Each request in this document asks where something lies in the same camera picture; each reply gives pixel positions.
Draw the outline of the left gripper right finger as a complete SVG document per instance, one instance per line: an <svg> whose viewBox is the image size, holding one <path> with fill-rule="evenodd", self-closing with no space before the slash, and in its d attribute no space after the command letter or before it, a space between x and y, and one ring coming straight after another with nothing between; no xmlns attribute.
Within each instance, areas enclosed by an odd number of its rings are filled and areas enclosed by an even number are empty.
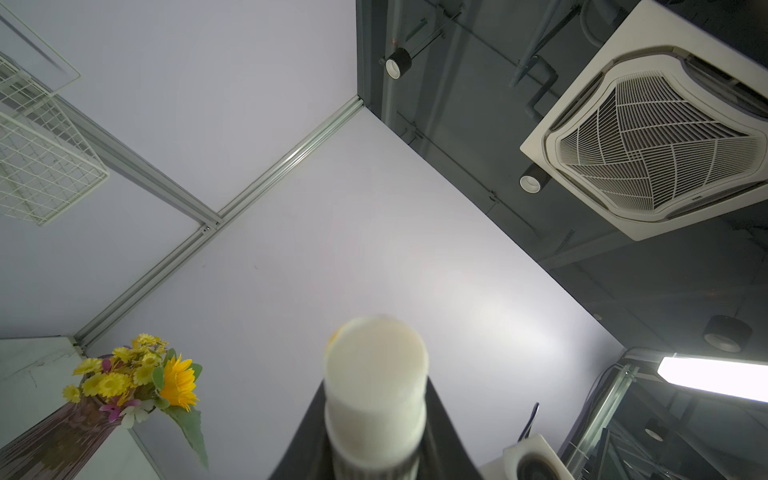
<svg viewBox="0 0 768 480"><path fill-rule="evenodd" d="M433 385L427 380L426 425L420 444L419 478L427 480L480 480L449 415Z"/></svg>

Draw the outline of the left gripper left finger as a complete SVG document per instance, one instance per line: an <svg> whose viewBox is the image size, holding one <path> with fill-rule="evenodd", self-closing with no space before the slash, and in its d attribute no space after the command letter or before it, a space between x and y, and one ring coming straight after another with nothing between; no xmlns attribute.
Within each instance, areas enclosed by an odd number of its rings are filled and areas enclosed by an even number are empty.
<svg viewBox="0 0 768 480"><path fill-rule="evenodd" d="M269 480L330 478L330 442L325 425L325 405L324 383L321 382Z"/></svg>

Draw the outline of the white glue stick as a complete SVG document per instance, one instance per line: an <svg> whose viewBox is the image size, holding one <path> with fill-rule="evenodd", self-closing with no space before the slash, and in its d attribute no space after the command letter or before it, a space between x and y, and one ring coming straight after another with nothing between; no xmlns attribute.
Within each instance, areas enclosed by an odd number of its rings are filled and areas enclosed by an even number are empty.
<svg viewBox="0 0 768 480"><path fill-rule="evenodd" d="M325 429L337 479L415 479L427 420L422 337L390 316L353 319L323 358Z"/></svg>

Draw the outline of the sunflower bouquet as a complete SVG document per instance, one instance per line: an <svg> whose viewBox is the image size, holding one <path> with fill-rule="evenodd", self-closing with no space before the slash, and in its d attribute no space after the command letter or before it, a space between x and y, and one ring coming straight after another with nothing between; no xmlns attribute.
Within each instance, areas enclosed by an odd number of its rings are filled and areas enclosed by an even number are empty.
<svg viewBox="0 0 768 480"><path fill-rule="evenodd" d="M73 374L77 385L68 385L66 402L94 400L110 425L132 428L155 413L167 415L181 430L201 465L209 466L197 409L197 381L202 366L183 357L161 338L140 334L128 346L83 360Z"/></svg>

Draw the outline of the dark purple vase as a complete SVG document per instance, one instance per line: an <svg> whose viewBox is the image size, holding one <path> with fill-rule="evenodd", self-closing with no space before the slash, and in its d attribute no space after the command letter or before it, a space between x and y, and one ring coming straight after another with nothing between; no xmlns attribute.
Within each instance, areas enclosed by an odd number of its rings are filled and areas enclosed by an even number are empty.
<svg viewBox="0 0 768 480"><path fill-rule="evenodd" d="M3 479L72 479L120 425L86 398L67 403L1 449Z"/></svg>

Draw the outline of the fluorescent light panel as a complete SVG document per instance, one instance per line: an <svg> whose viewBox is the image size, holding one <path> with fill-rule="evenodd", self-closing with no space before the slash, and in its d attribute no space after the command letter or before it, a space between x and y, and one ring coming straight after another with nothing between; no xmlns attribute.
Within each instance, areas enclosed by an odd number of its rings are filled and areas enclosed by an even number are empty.
<svg viewBox="0 0 768 480"><path fill-rule="evenodd" d="M658 375L673 385L767 402L767 365L713 358L664 357Z"/></svg>

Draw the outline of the ceiling spot lamp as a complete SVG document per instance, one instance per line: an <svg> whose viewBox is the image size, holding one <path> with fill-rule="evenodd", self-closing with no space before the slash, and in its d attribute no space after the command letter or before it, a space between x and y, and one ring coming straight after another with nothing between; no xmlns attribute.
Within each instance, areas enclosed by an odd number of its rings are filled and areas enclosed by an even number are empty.
<svg viewBox="0 0 768 480"><path fill-rule="evenodd" d="M411 54L402 47L397 48L386 60L385 71L392 80L399 80L412 67Z"/></svg>

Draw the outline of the ceiling air conditioner vent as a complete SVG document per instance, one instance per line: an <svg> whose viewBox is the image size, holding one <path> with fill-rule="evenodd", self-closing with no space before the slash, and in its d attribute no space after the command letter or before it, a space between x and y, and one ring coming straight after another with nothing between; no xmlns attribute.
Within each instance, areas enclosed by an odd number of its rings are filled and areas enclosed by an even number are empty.
<svg viewBox="0 0 768 480"><path fill-rule="evenodd" d="M642 1L522 152L635 241L767 198L767 69Z"/></svg>

